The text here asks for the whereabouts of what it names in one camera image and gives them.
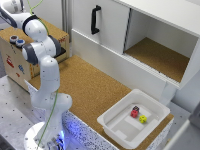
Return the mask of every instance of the cabinet handle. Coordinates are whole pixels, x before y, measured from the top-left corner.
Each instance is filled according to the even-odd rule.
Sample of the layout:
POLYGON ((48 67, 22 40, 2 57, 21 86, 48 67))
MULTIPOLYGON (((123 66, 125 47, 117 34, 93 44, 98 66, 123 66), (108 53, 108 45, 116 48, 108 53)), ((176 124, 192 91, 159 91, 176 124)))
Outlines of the cabinet handle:
POLYGON ((92 10, 92 24, 91 24, 91 31, 92 34, 98 33, 100 30, 96 28, 96 12, 101 10, 101 7, 96 5, 96 8, 92 10))

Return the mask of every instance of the wooden surface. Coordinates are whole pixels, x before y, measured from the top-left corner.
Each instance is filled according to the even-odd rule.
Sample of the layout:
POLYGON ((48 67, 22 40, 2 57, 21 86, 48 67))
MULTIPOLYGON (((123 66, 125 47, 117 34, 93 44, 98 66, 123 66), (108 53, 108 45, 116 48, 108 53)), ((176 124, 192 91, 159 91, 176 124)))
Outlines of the wooden surface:
POLYGON ((145 38, 125 53, 151 66, 166 76, 181 82, 189 63, 185 57, 159 43, 145 38))
MULTIPOLYGON (((57 40, 62 39, 65 36, 69 36, 66 32, 58 29, 57 27, 48 23, 47 21, 45 21, 43 19, 42 19, 42 21, 46 25, 46 27, 48 28, 49 35, 52 35, 57 40)), ((26 42, 25 44, 33 42, 33 40, 30 37, 28 37, 26 34, 24 34, 24 32, 21 29, 14 29, 13 27, 9 27, 9 28, 2 30, 0 32, 0 37, 7 42, 10 42, 10 37, 12 35, 17 35, 20 39, 23 39, 26 42)))
POLYGON ((200 6, 189 0, 115 0, 185 32, 200 36, 200 6))
MULTIPOLYGON (((104 133, 102 126, 97 122, 97 118, 131 92, 131 89, 99 71, 78 56, 63 61, 59 64, 59 67, 61 80, 59 93, 72 96, 73 105, 70 111, 120 150, 123 150, 121 146, 104 133)), ((29 82, 39 89, 39 76, 29 82)), ((167 116, 136 150, 147 148, 172 119, 173 115, 167 116)))

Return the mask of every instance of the cardboard box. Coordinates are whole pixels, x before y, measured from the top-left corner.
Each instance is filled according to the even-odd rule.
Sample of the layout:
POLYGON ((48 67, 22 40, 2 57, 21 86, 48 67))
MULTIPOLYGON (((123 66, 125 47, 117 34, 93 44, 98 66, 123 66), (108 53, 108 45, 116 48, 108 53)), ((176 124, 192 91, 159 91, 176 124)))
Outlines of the cardboard box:
MULTIPOLYGON (((61 55, 56 58, 58 62, 62 62, 68 58, 70 54, 69 35, 52 24, 44 20, 43 22, 49 29, 50 35, 56 38, 62 46, 61 55)), ((33 40, 26 36, 20 29, 15 30, 10 27, 0 31, 0 51, 6 74, 28 91, 28 87, 25 84, 24 79, 29 81, 39 75, 40 68, 38 65, 34 66, 28 63, 22 55, 22 49, 17 48, 14 44, 9 42, 9 38, 12 35, 17 35, 20 39, 25 40, 26 44, 33 42, 33 40)))

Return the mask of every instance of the green cable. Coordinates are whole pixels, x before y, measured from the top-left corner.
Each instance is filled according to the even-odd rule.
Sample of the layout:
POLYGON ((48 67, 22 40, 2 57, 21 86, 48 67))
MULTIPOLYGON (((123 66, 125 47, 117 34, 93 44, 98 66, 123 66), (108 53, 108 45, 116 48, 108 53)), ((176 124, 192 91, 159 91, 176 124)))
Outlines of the green cable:
POLYGON ((55 97, 55 101, 54 101, 54 104, 53 104, 53 109, 52 109, 52 111, 51 111, 51 114, 50 114, 50 116, 49 116, 49 119, 48 119, 48 121, 47 121, 47 124, 46 124, 46 126, 45 126, 45 129, 44 129, 44 131, 43 131, 43 133, 42 133, 42 136, 41 136, 41 138, 40 138, 40 141, 39 141, 39 143, 38 143, 37 150, 38 150, 38 147, 39 147, 39 145, 40 145, 40 143, 41 143, 41 141, 42 141, 42 138, 43 138, 43 136, 44 136, 44 133, 45 133, 45 131, 46 131, 46 129, 47 129, 47 126, 48 126, 49 121, 50 121, 50 119, 51 119, 51 116, 52 116, 52 114, 53 114, 54 108, 55 108, 55 106, 56 106, 57 96, 58 96, 58 90, 56 91, 56 97, 55 97))
MULTIPOLYGON (((30 14, 31 14, 31 15, 33 15, 33 9, 35 9, 36 7, 38 7, 38 6, 42 3, 42 1, 43 1, 43 0, 41 0, 41 1, 40 1, 37 5, 35 5, 34 7, 31 7, 31 4, 30 4, 29 0, 27 0, 28 5, 29 5, 29 7, 30 7, 30 14)), ((45 27, 45 29, 46 29, 46 31, 47 31, 47 34, 49 35, 49 30, 48 30, 47 26, 42 22, 41 19, 38 19, 38 20, 44 25, 44 27, 45 27)))

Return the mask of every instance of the cork countertop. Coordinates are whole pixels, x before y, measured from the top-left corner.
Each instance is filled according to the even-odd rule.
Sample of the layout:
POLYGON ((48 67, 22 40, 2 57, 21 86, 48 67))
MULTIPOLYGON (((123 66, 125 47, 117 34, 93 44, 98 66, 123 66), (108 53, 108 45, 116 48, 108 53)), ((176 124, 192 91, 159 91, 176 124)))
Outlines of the cork countertop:
MULTIPOLYGON (((49 35, 52 35, 57 40, 63 38, 64 36, 69 36, 66 32, 58 29, 49 22, 43 19, 42 22, 46 25, 47 29, 49 30, 49 35)), ((25 44, 33 42, 33 40, 30 37, 28 37, 21 29, 14 29, 13 27, 9 27, 7 29, 1 30, 0 32, 0 37, 7 42, 10 42, 10 37, 13 35, 17 35, 20 39, 23 39, 25 41, 25 44)))
MULTIPOLYGON (((97 118, 131 92, 131 89, 78 56, 63 61, 59 67, 61 81, 59 93, 71 95, 73 105, 70 111, 120 150, 123 150, 120 145, 105 134, 102 126, 97 122, 97 118)), ((29 82, 39 89, 40 76, 29 82)), ((146 149, 172 119, 173 115, 169 114, 135 150, 146 149)))

